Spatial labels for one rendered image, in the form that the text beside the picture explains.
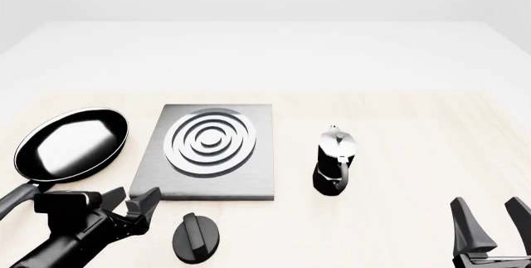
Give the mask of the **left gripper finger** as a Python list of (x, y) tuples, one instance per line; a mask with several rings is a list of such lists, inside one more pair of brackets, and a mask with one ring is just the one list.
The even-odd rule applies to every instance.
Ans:
[(144, 217), (147, 221), (150, 221), (160, 200), (160, 188), (151, 188), (143, 195), (125, 202), (127, 207), (126, 217), (130, 219)]
[(112, 212), (122, 203), (126, 198), (124, 188), (115, 188), (101, 195), (100, 208), (108, 212)]

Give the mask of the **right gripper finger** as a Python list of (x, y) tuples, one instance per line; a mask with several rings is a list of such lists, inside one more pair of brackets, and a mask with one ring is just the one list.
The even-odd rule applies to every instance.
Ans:
[(475, 219), (463, 197), (451, 202), (454, 227), (453, 256), (488, 257), (498, 245)]
[(531, 251), (531, 207), (519, 197), (510, 198), (504, 205), (518, 230), (524, 249)]

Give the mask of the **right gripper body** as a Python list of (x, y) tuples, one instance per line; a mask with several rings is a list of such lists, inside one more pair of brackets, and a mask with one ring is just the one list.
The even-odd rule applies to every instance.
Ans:
[(486, 252), (466, 253), (453, 252), (455, 268), (531, 268), (531, 250), (526, 256), (519, 257), (488, 257)]

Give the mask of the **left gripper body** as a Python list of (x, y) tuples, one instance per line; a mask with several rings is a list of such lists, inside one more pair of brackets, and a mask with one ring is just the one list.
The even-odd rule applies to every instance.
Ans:
[(97, 210), (96, 213), (102, 218), (95, 230), (97, 247), (107, 247), (127, 237), (143, 235), (149, 229), (147, 217), (140, 210), (128, 210), (125, 216), (106, 210)]

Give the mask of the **round black stove knob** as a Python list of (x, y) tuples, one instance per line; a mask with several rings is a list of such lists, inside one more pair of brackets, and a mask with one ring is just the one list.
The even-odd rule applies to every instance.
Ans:
[(175, 230), (172, 247), (181, 262), (197, 265), (215, 254), (220, 240), (219, 229), (213, 220), (190, 212), (183, 216), (183, 222)]

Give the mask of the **grey stove plate with rings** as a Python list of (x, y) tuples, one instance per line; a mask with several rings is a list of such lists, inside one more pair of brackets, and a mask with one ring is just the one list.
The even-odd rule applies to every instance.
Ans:
[(271, 201), (273, 119), (268, 104), (167, 104), (129, 188), (163, 200)]

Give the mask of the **black frying pan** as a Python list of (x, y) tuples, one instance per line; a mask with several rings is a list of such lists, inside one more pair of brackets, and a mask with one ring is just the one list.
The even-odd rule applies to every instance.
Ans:
[(119, 155), (129, 123), (118, 110), (82, 108), (42, 123), (18, 145), (17, 172), (28, 180), (0, 197), (0, 221), (21, 203), (59, 183), (95, 175)]

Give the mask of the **black and silver moka pot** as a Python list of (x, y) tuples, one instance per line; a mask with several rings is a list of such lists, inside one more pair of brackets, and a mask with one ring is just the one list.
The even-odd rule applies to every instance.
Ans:
[(325, 196), (338, 196), (343, 192), (357, 150), (356, 140), (337, 125), (331, 125), (326, 133), (322, 133), (312, 176), (314, 189)]

